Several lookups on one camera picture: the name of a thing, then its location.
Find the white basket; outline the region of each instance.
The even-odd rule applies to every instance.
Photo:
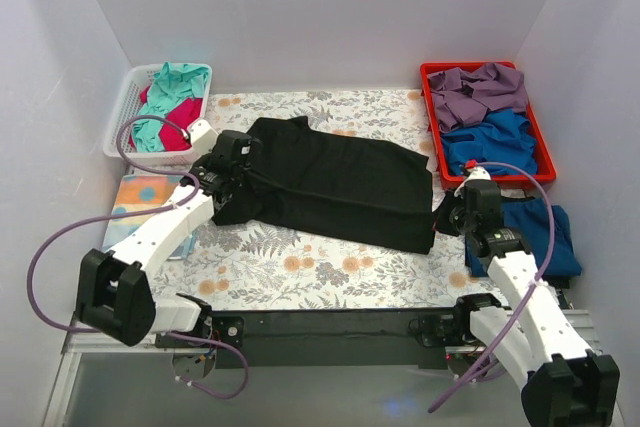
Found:
[[[142,108],[140,102],[140,92],[146,89],[153,82],[153,74],[162,68],[163,64],[150,64],[135,67],[127,74],[124,79],[118,101],[116,102],[109,127],[104,138],[103,150],[105,155],[109,157],[120,157],[116,149],[116,135],[118,130],[127,120],[136,116]],[[204,98],[202,99],[202,110],[200,117],[204,117],[207,109],[207,98],[209,97],[209,88],[211,87],[211,67],[206,64],[193,64],[199,67],[209,69],[209,77],[204,86]],[[173,164],[192,164],[200,157],[198,153],[190,148],[188,150],[180,150],[173,152],[136,152],[129,144],[129,136],[122,139],[122,147],[125,153],[142,165],[173,165]]]

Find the clothing pile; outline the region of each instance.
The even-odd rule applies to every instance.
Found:
[[[555,244],[545,279],[573,277],[582,273],[582,267],[573,253],[569,216],[559,205],[552,206],[555,220]],[[504,225],[519,230],[531,246],[536,265],[541,265],[549,245],[549,216],[542,199],[502,198]],[[486,277],[480,259],[466,246],[466,264],[473,277]]]
[[[522,72],[489,62],[474,72],[459,67],[429,76],[449,169],[462,175],[469,160],[505,162],[536,174],[536,140],[527,132],[529,98]],[[488,167],[493,175],[512,174]]]
[[[200,117],[209,69],[194,64],[165,62],[149,87],[140,93],[144,104],[138,115],[157,115],[186,129]],[[131,131],[138,152],[187,150],[182,134],[158,120],[138,120]]]

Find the purple shirt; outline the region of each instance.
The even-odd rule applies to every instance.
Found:
[[[529,103],[524,74],[494,62],[475,72],[456,67],[431,74],[429,87],[441,132],[477,125],[489,112],[512,108],[522,114]]]

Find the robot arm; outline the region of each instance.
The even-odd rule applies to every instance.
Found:
[[[494,355],[520,388],[531,425],[610,425],[618,367],[610,355],[592,352],[546,283],[535,280],[538,269],[528,243],[504,225],[498,185],[482,167],[475,167],[448,203],[438,230],[465,235],[513,308],[530,295]],[[542,288],[530,294],[532,284]],[[485,345],[496,339],[509,318],[490,294],[462,297],[456,309],[464,335]]]
[[[191,180],[183,178],[167,201],[174,209],[154,215],[108,252],[91,250],[80,265],[78,319],[129,346],[149,333],[202,337],[206,330],[211,311],[207,303],[183,294],[154,298],[148,279],[191,232],[212,218],[215,203],[224,201],[225,189],[246,165],[252,139],[235,131],[218,136],[203,120],[189,132],[194,148],[204,153],[191,168],[200,182],[195,197],[177,205],[194,189]]]

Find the red cloth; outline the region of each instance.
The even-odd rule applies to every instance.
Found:
[[[142,102],[143,104],[147,103],[147,92],[149,92],[150,88],[151,86],[149,85],[146,89],[140,92],[140,102]]]
[[[200,117],[202,99],[187,99],[167,115],[167,120],[187,129]],[[191,147],[182,137],[182,133],[170,125],[163,125],[158,134],[166,151],[187,150]]]

